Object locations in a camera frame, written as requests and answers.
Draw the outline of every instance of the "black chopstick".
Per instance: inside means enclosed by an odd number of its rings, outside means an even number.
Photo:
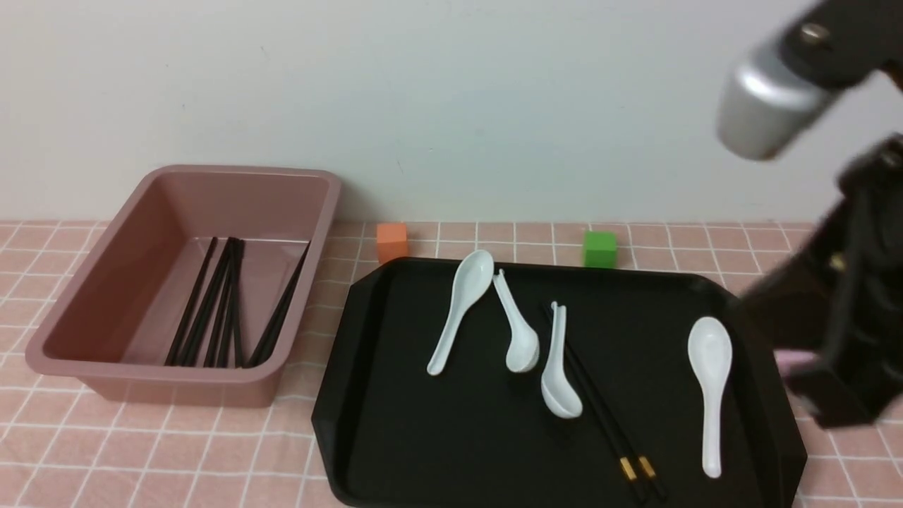
[[[204,254],[204,260],[200,263],[200,271],[198,277],[194,279],[194,287],[191,288],[191,294],[188,296],[188,303],[185,304],[185,311],[182,313],[182,320],[179,322],[179,328],[175,331],[175,336],[170,344],[169,354],[166,355],[166,361],[163,365],[175,365],[176,358],[179,356],[179,350],[182,348],[182,341],[185,339],[185,332],[191,323],[191,315],[194,314],[194,307],[198,304],[198,296],[200,289],[204,286],[204,278],[207,277],[207,267],[210,264],[210,258],[217,249],[217,238],[210,239],[210,245],[207,247],[207,253]]]
[[[241,335],[235,334],[235,320],[238,312],[238,277],[241,273],[241,259],[244,256],[245,242],[236,240],[235,247],[232,248],[232,259],[229,265],[231,279],[228,284],[228,307],[226,308],[226,322],[223,326],[222,340],[219,343],[219,356],[216,361],[217,367],[224,369],[228,366],[228,347],[229,340],[240,341]],[[241,345],[237,345],[235,356],[236,368],[241,368]]]
[[[241,262],[245,258],[245,241],[238,242],[238,251],[236,256],[235,278],[232,279],[232,333],[233,344],[235,345],[235,368],[242,369],[245,367],[245,354],[241,351],[241,293],[238,291],[239,282],[241,281]]]
[[[543,304],[540,307],[543,309],[546,319],[551,323],[553,319],[552,308]],[[581,387],[584,398],[590,403],[592,412],[601,424],[612,449],[618,456],[621,472],[628,479],[637,501],[642,504],[647,499],[646,488],[638,481],[637,470],[642,471],[648,482],[652,484],[653,489],[656,491],[656,496],[661,501],[666,501],[667,490],[655,468],[653,468],[652,462],[647,456],[637,454],[637,441],[628,434],[627,428],[619,424],[614,411],[611,409],[611,405],[603,397],[601,387],[592,381],[586,366],[580,359],[580,355],[576,353],[569,341],[564,342],[564,360],[567,362],[577,384]]]
[[[270,355],[273,354],[273,349],[276,347],[276,340],[279,338],[279,333],[282,331],[285,317],[288,315],[288,309],[292,306],[294,288],[298,284],[298,277],[301,275],[301,268],[304,265],[304,259],[307,258],[309,247],[310,244],[304,246],[304,253],[301,255],[301,259],[298,260],[298,265],[295,267],[292,276],[289,278],[288,284],[285,286],[285,291],[279,298],[279,303],[276,304],[276,309],[273,310],[273,314],[270,316],[270,320],[266,324],[263,334],[260,336],[260,341],[257,342],[257,346],[254,348],[254,352],[247,362],[248,366],[256,367],[269,360]]]
[[[229,256],[234,256],[235,244],[229,248]],[[226,321],[228,311],[229,292],[232,288],[232,262],[226,266],[226,276],[223,278],[222,289],[219,291],[219,304],[217,314],[213,318],[213,330],[210,332],[210,340],[207,343],[207,356],[204,357],[204,367],[215,367],[217,364],[217,352],[220,343],[228,345],[228,335],[223,336],[223,324]]]
[[[194,322],[191,324],[191,330],[188,332],[188,342],[179,353],[177,363],[183,367],[191,367],[198,360],[198,351],[200,343],[207,331],[207,324],[210,320],[210,314],[213,312],[213,305],[216,302],[219,287],[222,286],[223,277],[226,276],[226,266],[228,265],[229,252],[232,242],[227,241],[223,247],[222,254],[219,255],[217,267],[213,270],[213,277],[207,285],[207,291],[204,293],[203,299],[200,301],[200,309],[198,314],[194,316]]]

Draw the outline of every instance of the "pink plastic bin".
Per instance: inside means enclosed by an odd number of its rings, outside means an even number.
[[[269,405],[340,187],[333,174],[285,168],[177,165],[150,173],[47,314],[25,360],[42,374],[78,378],[109,400]],[[310,242],[273,355],[252,369],[165,367],[209,239],[228,236],[247,241],[240,282],[246,357]],[[205,338],[199,362],[206,347]]]

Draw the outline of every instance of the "spoon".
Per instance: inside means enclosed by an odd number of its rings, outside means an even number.
[[[701,317],[687,342],[690,365],[703,389],[703,471],[721,476],[721,398],[731,373],[731,336],[714,317]]]
[[[505,270],[499,270],[498,275],[492,278],[492,282],[511,326],[511,345],[508,347],[505,365],[512,372],[530,371],[539,362],[539,337],[517,309],[514,297],[511,296],[511,289],[505,280]]]
[[[461,319],[473,304],[492,283],[492,272],[495,271],[495,262],[492,254],[486,250],[474,250],[458,265],[458,271],[454,274],[451,283],[451,303],[449,304],[449,316],[445,320],[445,327],[439,335],[439,343],[433,352],[433,358],[426,365],[426,371],[431,376],[438,376],[448,362],[449,353],[452,352],[454,336],[461,326]]]
[[[540,383],[543,400],[556,417],[577,418],[583,413],[583,403],[564,376],[564,329],[567,325],[567,307],[552,302],[552,312],[554,313],[552,345],[549,347],[549,359],[545,363]]]

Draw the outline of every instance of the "block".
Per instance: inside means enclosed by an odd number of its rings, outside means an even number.
[[[379,264],[407,256],[407,226],[402,222],[377,224],[377,259]]]
[[[583,265],[615,268],[618,265],[618,237],[611,231],[586,231],[583,235]]]

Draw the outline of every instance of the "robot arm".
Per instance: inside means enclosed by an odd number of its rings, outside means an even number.
[[[823,0],[733,71],[718,136],[738,156],[773,158],[874,71],[903,87],[903,2]],[[873,423],[903,393],[903,136],[838,184],[812,239],[737,305],[775,348],[817,353],[786,382],[825,428]]]
[[[733,71],[719,138],[740,157],[773,158],[874,71],[903,86],[903,2],[823,0]]]

